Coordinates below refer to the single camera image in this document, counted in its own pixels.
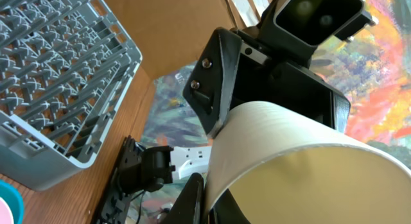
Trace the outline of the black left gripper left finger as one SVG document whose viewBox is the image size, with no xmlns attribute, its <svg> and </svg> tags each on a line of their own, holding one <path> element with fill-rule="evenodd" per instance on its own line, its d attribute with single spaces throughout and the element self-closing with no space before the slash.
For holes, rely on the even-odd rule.
<svg viewBox="0 0 411 224">
<path fill-rule="evenodd" d="M 161 224 L 200 224 L 203 195 L 204 179 L 193 173 Z"/>
</svg>

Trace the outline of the beige cup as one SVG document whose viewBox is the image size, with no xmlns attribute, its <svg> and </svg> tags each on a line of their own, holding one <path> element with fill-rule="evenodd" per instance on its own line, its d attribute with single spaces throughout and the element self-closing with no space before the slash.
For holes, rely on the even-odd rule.
<svg viewBox="0 0 411 224">
<path fill-rule="evenodd" d="M 264 101 L 230 111 L 213 141 L 204 212 L 229 223 L 409 223 L 410 169 L 377 148 Z"/>
</svg>

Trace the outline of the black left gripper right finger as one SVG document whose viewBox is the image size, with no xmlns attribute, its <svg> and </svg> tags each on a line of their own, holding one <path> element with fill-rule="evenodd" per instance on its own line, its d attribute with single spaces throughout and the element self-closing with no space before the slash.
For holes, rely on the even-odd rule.
<svg viewBox="0 0 411 224">
<path fill-rule="evenodd" d="M 211 224 L 250 224 L 230 190 L 226 190 L 210 211 Z"/>
</svg>

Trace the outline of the pink bowl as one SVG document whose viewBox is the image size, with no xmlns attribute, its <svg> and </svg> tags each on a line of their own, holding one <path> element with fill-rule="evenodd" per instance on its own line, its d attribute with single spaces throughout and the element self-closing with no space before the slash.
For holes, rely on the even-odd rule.
<svg viewBox="0 0 411 224">
<path fill-rule="evenodd" d="M 3 198 L 0 198 L 0 224 L 14 224 L 12 211 Z"/>
</svg>

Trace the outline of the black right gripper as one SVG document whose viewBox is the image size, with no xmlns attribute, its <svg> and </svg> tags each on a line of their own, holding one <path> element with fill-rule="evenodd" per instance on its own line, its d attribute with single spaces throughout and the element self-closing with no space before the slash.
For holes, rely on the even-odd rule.
<svg viewBox="0 0 411 224">
<path fill-rule="evenodd" d="M 351 104 L 310 70 L 317 48 L 349 42 L 375 18 L 365 0 L 273 0 L 242 30 L 213 31 L 182 92 L 208 137 L 243 103 L 267 101 L 344 132 Z"/>
</svg>

